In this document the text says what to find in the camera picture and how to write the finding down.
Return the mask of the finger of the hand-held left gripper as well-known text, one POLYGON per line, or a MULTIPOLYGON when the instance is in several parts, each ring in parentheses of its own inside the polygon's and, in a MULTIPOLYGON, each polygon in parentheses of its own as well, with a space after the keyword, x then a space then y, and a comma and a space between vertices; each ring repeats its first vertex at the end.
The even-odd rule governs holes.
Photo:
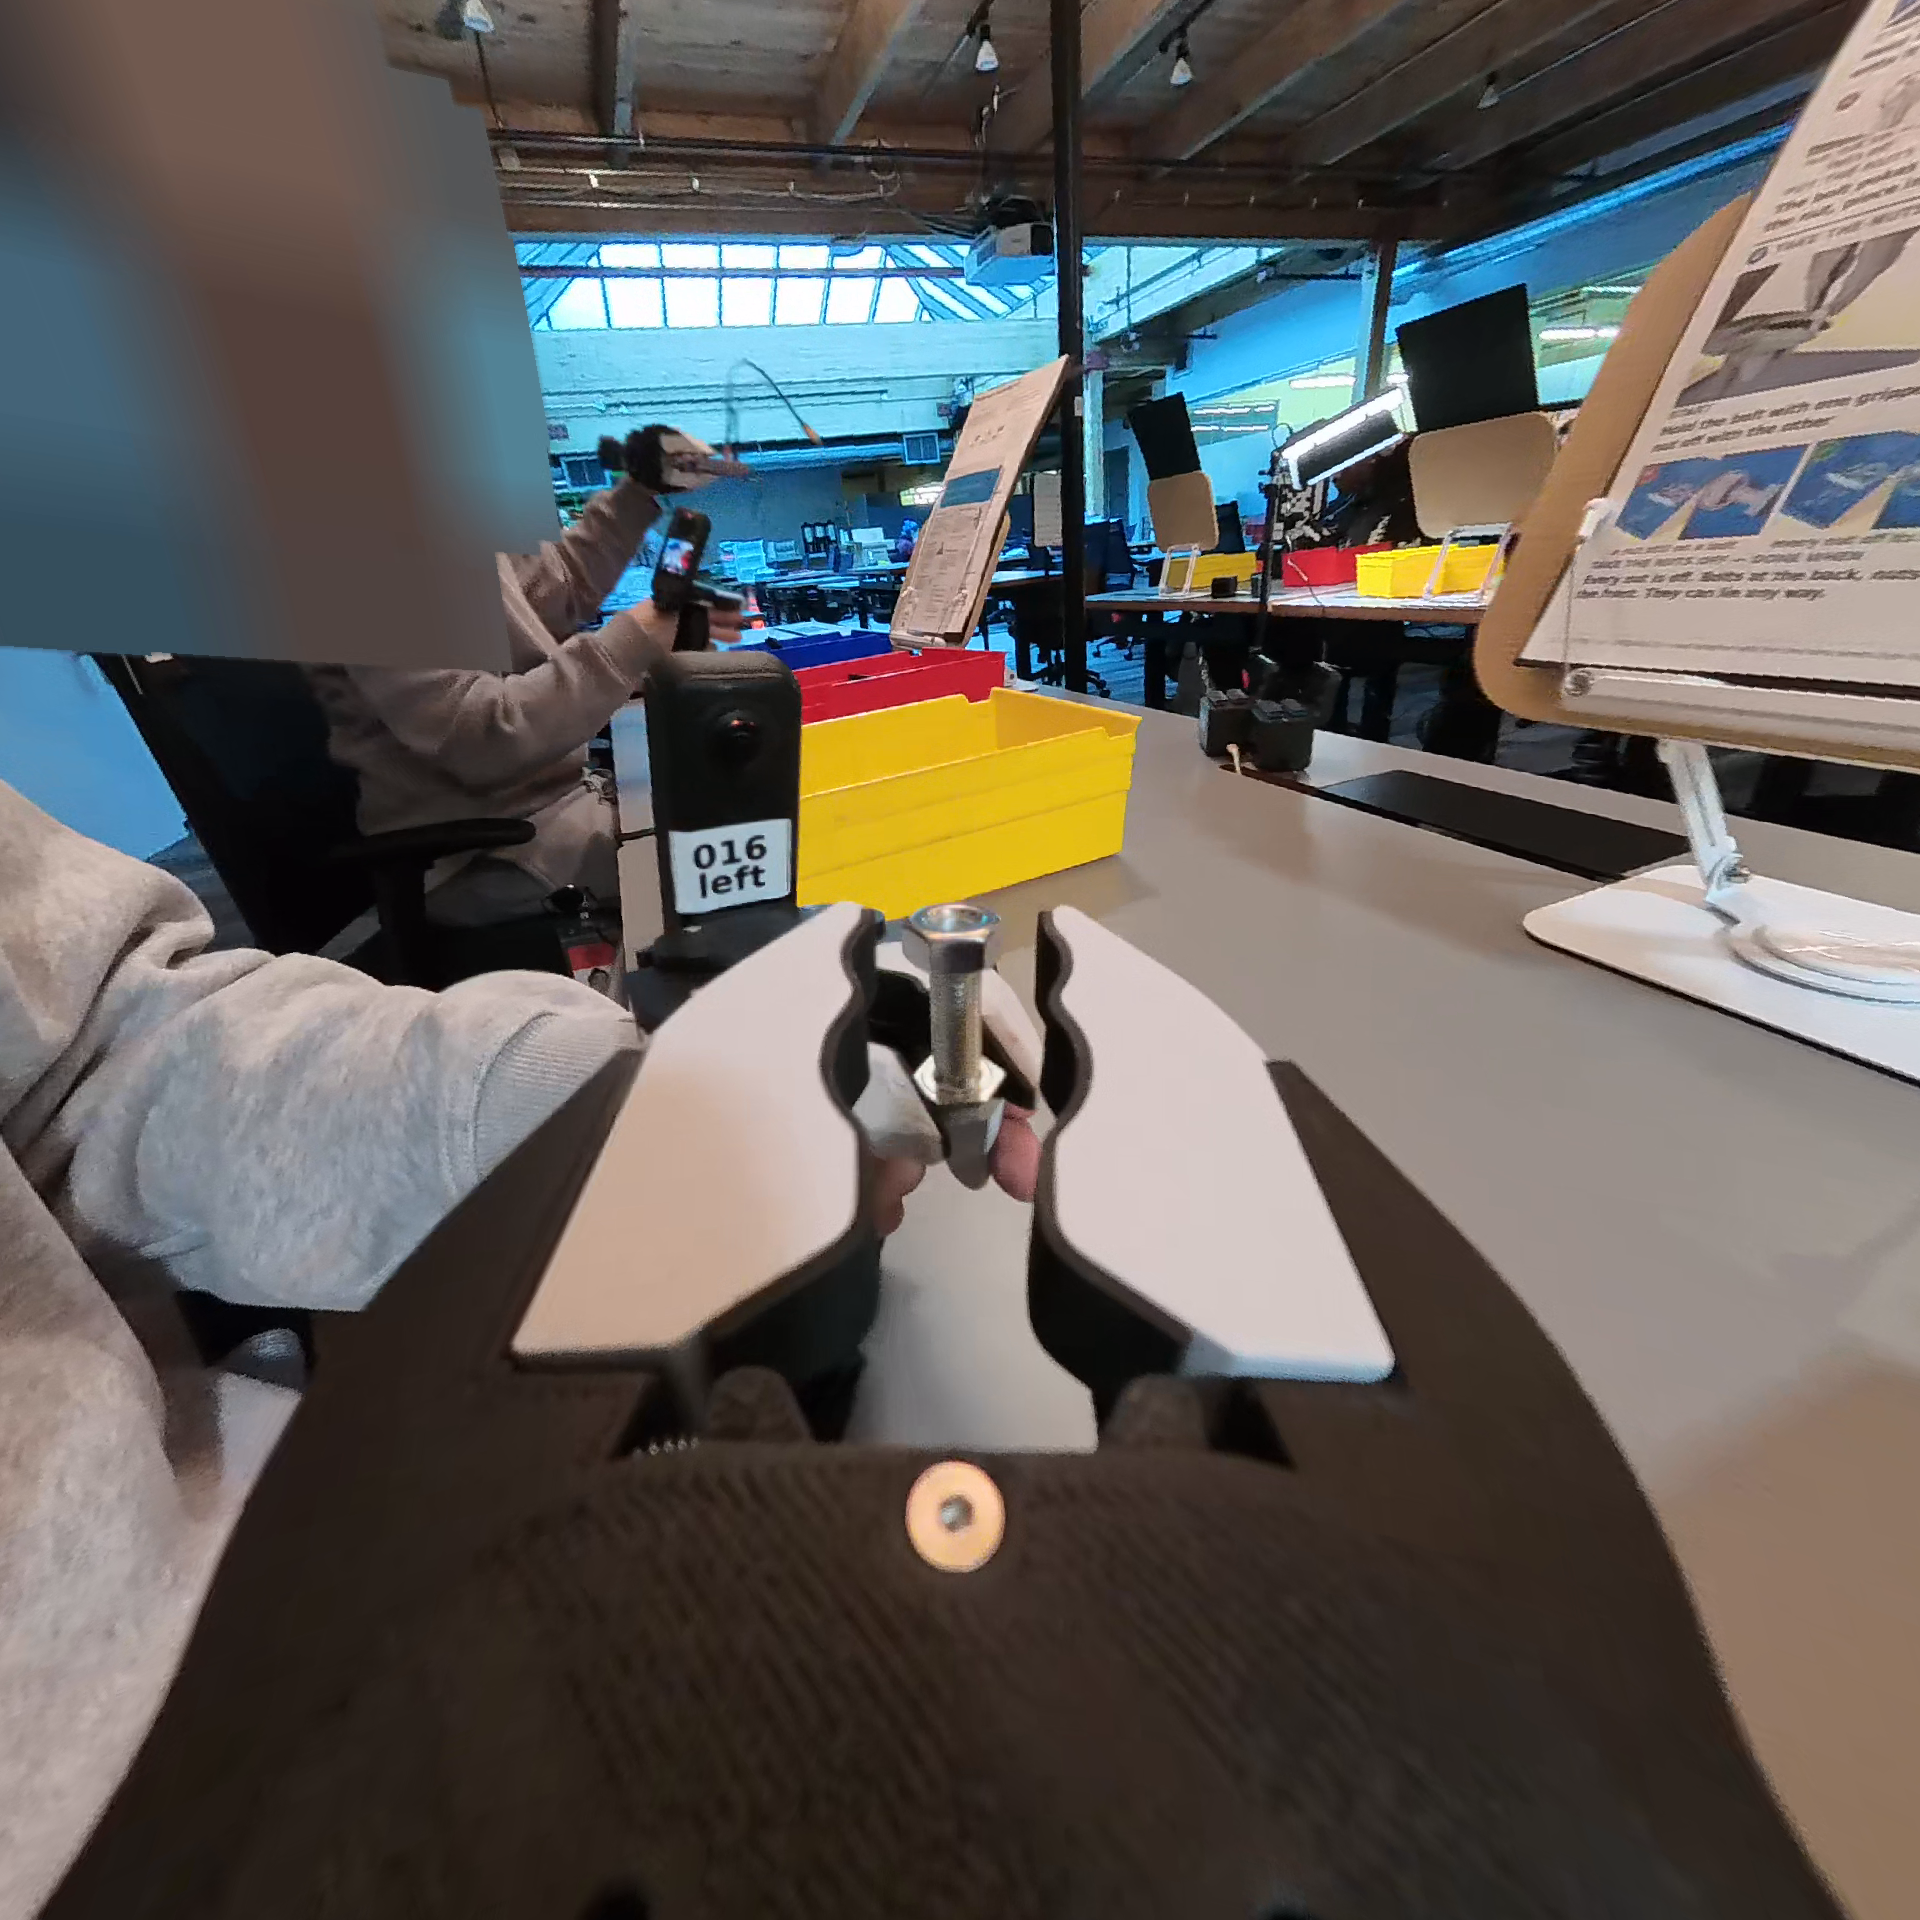
POLYGON ((1037 1114, 1045 1107, 1039 1026, 1005 982, 979 983, 979 1010, 983 1059, 999 1071, 999 1097, 1019 1114, 1037 1114))
POLYGON ((983 1059, 962 1097, 942 1092, 932 1059, 908 1071, 894 1050, 868 1050, 868 1079, 853 1116, 868 1147, 884 1162, 943 1162, 966 1190, 992 1177, 999 1138, 999 1066, 983 1059))

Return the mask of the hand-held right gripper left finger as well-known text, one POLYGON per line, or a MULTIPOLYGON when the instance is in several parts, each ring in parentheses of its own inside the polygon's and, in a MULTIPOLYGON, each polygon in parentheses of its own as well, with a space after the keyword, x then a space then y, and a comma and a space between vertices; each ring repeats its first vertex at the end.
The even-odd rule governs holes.
POLYGON ((645 1042, 511 1336, 519 1364, 640 1367, 688 1424, 758 1367, 815 1439, 846 1435, 880 1304, 855 1119, 880 927, 811 910, 645 1042))

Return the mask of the steel hex bolt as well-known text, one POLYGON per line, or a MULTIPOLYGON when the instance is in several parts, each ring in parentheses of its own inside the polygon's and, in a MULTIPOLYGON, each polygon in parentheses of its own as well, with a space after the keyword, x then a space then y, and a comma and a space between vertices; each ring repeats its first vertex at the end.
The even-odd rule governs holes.
POLYGON ((986 982, 1000 923, 971 904, 938 904, 903 923, 906 955, 927 977, 927 1056, 914 1084, 964 1184, 988 1180, 1000 1127, 1005 1071, 988 1056, 986 982))

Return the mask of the yellow plastic bin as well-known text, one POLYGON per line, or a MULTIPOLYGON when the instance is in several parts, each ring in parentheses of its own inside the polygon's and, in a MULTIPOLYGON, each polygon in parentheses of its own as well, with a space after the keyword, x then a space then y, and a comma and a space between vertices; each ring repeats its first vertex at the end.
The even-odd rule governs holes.
POLYGON ((1000 688, 807 724, 799 906, 900 921, 1122 849, 1140 716, 1000 688))

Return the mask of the person's left forearm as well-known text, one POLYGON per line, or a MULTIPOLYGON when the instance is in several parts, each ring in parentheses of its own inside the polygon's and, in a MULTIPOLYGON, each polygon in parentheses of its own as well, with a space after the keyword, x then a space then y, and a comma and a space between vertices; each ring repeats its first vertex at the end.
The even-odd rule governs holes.
POLYGON ((637 1033, 564 977, 446 993, 208 951, 170 873, 5 788, 5 1332, 110 1274, 250 1306, 363 1306, 637 1033))

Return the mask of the grey desk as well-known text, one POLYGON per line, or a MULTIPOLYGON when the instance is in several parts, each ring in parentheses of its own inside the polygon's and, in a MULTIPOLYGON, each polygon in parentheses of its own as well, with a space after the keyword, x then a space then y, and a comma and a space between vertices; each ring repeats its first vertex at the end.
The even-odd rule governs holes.
POLYGON ((1854 1916, 1916 1916, 1916 1089, 1536 944, 1510 852, 1135 722, 1115 855, 979 899, 1032 990, 1082 907, 1293 1063, 1559 1344, 1650 1494, 1749 1743, 1854 1916))

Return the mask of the black desk mat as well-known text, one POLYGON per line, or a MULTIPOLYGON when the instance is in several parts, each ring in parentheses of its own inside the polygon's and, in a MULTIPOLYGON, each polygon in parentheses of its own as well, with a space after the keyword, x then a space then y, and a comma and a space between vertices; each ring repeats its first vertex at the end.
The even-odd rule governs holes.
POLYGON ((1312 794, 1394 826, 1595 883, 1670 867, 1690 852, 1680 833, 1437 776, 1391 770, 1318 784, 1312 794))

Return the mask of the wood-edged work desk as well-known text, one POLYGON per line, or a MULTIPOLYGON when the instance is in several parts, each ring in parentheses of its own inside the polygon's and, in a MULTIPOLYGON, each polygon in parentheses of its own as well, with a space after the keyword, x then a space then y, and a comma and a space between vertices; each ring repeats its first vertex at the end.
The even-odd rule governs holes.
POLYGON ((1115 617, 1142 640, 1142 707, 1150 712, 1168 710, 1168 684, 1178 679, 1184 649, 1196 640, 1188 633, 1196 623, 1248 625, 1267 616, 1271 623, 1386 630, 1380 640, 1338 640, 1330 656, 1338 672, 1364 688, 1360 718, 1372 737, 1386 739, 1402 667, 1440 671, 1460 662, 1469 647, 1460 633, 1474 630, 1491 603, 1491 591, 1427 598, 1372 598, 1354 587, 1279 591, 1263 603, 1248 594, 1100 593, 1087 600, 1087 616, 1115 617))

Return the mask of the black desk lamp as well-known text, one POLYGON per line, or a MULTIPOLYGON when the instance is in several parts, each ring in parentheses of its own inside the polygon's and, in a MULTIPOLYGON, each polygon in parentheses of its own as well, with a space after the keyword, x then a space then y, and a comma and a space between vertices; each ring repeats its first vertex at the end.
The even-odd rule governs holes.
POLYGON ((1408 481, 1408 403, 1402 386, 1291 433, 1271 454, 1263 475, 1263 537, 1253 627, 1255 681, 1263 698, 1293 700, 1318 688, 1325 619, 1282 617, 1279 593, 1318 587, 1300 575, 1300 554, 1379 546, 1379 530, 1412 532, 1408 481))

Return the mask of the tall wooden document stand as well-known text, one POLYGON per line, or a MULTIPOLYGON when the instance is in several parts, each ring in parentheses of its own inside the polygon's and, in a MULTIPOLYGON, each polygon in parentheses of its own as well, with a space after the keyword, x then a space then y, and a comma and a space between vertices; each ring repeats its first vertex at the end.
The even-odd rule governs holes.
POLYGON ((1067 355, 979 395, 903 577, 891 612, 899 651, 960 649, 988 603, 1000 561, 1007 510, 1042 425, 1056 412, 1067 355))

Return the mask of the small wooden document stand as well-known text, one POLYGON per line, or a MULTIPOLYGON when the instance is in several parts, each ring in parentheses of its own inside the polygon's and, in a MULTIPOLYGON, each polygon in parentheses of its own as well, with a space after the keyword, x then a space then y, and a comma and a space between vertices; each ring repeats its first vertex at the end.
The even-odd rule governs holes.
POLYGON ((1172 474, 1147 483, 1147 516, 1162 556, 1159 598, 1192 591, 1200 558, 1219 542, 1214 490, 1205 468, 1172 474))

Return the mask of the black support column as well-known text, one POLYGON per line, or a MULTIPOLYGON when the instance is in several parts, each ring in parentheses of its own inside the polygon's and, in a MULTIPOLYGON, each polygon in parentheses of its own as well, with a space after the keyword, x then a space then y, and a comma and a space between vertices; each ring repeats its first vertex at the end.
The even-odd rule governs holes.
POLYGON ((1062 687, 1087 692, 1087 431, 1086 431, 1086 295, 1083 295, 1083 35, 1082 6, 1051 2, 1050 100, 1053 174, 1053 255, 1058 276, 1058 345, 1066 359, 1062 436, 1062 687))

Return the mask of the small yellow storage bin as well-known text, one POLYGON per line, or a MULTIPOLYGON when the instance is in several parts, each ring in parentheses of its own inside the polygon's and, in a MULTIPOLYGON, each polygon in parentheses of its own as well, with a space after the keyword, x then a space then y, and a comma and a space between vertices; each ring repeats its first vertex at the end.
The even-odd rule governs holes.
POLYGON ((1478 594, 1496 570, 1495 542, 1373 546, 1360 552, 1354 587, 1372 600, 1430 600, 1478 594))

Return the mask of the person's grey sweatshirt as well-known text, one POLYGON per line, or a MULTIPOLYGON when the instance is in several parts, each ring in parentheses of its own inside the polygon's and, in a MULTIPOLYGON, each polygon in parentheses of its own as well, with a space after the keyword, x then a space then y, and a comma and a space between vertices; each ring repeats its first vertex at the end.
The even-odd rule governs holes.
POLYGON ((2 1911, 36 1916, 120 1783, 296 1396, 134 1314, 32 1190, 2 1226, 2 1911))

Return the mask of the wide wooden document stand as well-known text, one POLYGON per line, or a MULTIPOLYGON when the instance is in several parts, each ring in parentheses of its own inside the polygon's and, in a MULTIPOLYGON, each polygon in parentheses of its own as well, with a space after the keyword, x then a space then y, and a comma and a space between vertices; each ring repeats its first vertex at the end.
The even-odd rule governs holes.
POLYGON ((1422 431, 1408 442, 1414 522, 1435 556, 1422 600, 1496 587, 1519 522, 1559 448, 1543 412, 1422 431))

